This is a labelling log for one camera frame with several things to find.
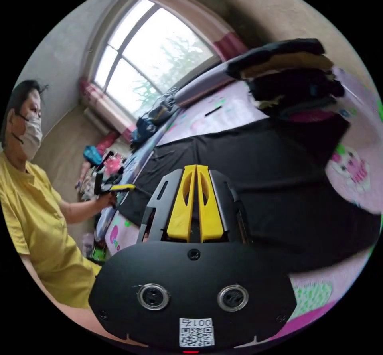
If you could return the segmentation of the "person's left hand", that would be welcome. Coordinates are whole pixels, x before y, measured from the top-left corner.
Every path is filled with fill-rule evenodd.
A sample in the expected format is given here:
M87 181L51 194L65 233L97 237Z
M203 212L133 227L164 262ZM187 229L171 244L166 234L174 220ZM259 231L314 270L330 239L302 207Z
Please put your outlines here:
M108 207L115 208L117 204L117 196L115 192L106 192L101 194L96 200L97 210L101 212Z

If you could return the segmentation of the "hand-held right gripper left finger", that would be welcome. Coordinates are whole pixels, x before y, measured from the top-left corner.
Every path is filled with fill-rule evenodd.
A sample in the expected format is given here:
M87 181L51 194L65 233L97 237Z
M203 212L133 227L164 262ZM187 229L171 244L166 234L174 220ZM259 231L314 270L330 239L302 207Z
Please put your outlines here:
M188 241L190 239L195 176L196 165L184 167L166 231L172 240Z

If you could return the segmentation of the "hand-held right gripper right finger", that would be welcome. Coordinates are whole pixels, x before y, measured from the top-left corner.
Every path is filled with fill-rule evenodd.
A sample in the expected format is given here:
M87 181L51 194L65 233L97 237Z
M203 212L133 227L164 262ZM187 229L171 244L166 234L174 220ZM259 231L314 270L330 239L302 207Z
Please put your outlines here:
M196 173L201 242L219 240L224 229L209 169L207 166L197 165Z

